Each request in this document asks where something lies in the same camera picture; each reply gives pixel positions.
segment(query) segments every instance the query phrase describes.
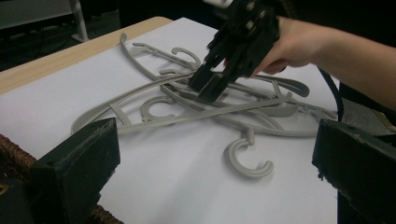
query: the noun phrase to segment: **white paper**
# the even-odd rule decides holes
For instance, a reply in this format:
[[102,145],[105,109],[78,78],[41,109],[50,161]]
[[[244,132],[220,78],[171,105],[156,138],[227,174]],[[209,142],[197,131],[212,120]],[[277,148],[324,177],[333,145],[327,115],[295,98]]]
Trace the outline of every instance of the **white paper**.
[[[203,60],[215,32],[180,19],[128,44],[143,42],[166,52],[182,47]],[[298,100],[336,111],[315,66],[288,68],[278,76],[310,88],[310,95]],[[150,81],[117,46],[0,95],[0,133],[39,159],[70,136],[80,114]],[[159,90],[151,93],[161,95]],[[138,108],[130,112],[139,113]],[[280,122],[295,129],[318,128],[309,114]],[[241,150],[240,160],[247,166],[275,164],[270,175],[258,179],[242,177],[227,161],[225,148],[240,137],[240,130],[212,118],[123,134],[121,164],[101,191],[99,204],[125,223],[336,223],[336,189],[318,179],[311,163],[315,137],[256,134],[255,145]]]

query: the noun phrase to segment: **black object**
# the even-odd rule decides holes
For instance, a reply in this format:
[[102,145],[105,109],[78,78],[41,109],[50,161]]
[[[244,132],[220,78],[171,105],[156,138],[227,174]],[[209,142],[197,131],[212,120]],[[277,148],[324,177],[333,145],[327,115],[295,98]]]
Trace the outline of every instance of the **black object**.
[[84,223],[118,164],[115,119],[88,124],[31,166],[29,185],[0,180],[0,223]]
[[[234,0],[223,14],[227,21],[208,44],[205,63],[198,68],[189,86],[204,102],[216,101],[229,83],[249,76],[279,39],[278,23],[272,7],[261,0]],[[211,71],[224,59],[221,73]]]
[[395,135],[371,136],[345,123],[320,122],[312,163],[342,196],[338,224],[396,223],[395,143]]

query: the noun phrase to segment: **human hand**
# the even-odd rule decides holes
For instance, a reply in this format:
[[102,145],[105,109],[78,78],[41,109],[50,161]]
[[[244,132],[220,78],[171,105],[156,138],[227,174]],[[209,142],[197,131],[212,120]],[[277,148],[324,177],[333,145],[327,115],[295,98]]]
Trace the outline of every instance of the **human hand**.
[[322,41],[326,39],[326,27],[283,17],[278,19],[280,38],[255,69],[253,76],[260,71],[273,75],[286,66],[301,67],[312,63]]

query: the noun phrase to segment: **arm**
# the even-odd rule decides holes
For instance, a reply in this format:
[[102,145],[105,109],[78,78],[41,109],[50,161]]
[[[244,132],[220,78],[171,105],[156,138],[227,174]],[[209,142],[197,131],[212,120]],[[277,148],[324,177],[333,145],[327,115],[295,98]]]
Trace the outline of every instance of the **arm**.
[[259,71],[315,64],[349,87],[396,110],[396,49],[313,23],[279,18],[280,39]]

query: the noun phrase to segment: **tangled hangers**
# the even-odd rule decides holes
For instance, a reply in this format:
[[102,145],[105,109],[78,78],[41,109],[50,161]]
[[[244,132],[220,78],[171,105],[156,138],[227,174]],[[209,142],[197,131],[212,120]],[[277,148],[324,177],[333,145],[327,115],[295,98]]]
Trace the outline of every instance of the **tangled hangers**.
[[[194,99],[196,99],[196,92],[187,86],[188,79],[192,76],[193,72],[199,67],[201,63],[198,57],[186,49],[175,48],[172,50],[174,54],[183,52],[190,55],[194,62],[187,62],[176,57],[175,55],[168,54],[160,49],[156,49],[143,43],[134,43],[134,46],[131,49],[127,49],[125,41],[126,35],[123,34],[120,37],[120,46],[122,51],[125,53],[125,55],[127,55],[134,66],[137,67],[145,76],[152,79],[153,82],[138,87],[132,91],[125,92],[124,94],[121,94],[120,96],[106,101],[85,112],[73,123],[72,133],[76,132],[89,122],[99,119],[108,110],[112,110],[122,123],[122,126],[118,128],[119,134],[139,132],[146,129],[157,128],[163,125],[174,124],[182,121],[213,117],[214,119],[223,123],[233,125],[234,127],[237,127],[246,133],[246,137],[233,141],[227,147],[229,152],[228,157],[231,165],[235,168],[235,170],[243,175],[250,177],[261,177],[270,174],[273,170],[274,165],[271,161],[267,161],[263,167],[254,170],[243,166],[236,157],[236,151],[241,147],[248,147],[254,144],[255,133],[298,137],[315,136],[317,133],[316,131],[284,130],[284,128],[271,117],[290,116],[294,114],[300,106],[306,109],[313,109],[320,115],[326,114],[332,117],[332,114],[323,108],[297,102],[291,97],[292,95],[290,92],[284,96],[278,87],[281,86],[285,89],[296,92],[297,94],[306,96],[309,93],[309,89],[303,83],[285,78],[265,76],[257,76],[257,79],[271,82],[276,92],[275,96],[268,96],[248,86],[234,83],[229,85],[230,89],[246,92],[256,97],[258,101],[241,105],[231,105],[222,101],[216,101],[210,105],[214,106],[215,108],[207,109],[202,103],[194,101]],[[178,63],[183,67],[189,68],[191,71],[186,73],[180,70],[167,69],[160,71],[160,75],[156,76],[141,63],[139,63],[135,58],[143,52],[162,56],[171,62]],[[140,108],[143,122],[133,124],[122,111],[120,103],[124,102],[128,98],[134,97],[142,91],[146,91],[155,87],[160,87],[165,96],[156,96],[143,103]],[[157,103],[167,103],[169,105],[180,103],[193,109],[195,112],[189,115],[167,115],[158,117],[150,114],[149,112],[151,106]],[[233,119],[229,115],[234,112],[253,114],[262,122],[262,126],[248,124],[240,120]]]

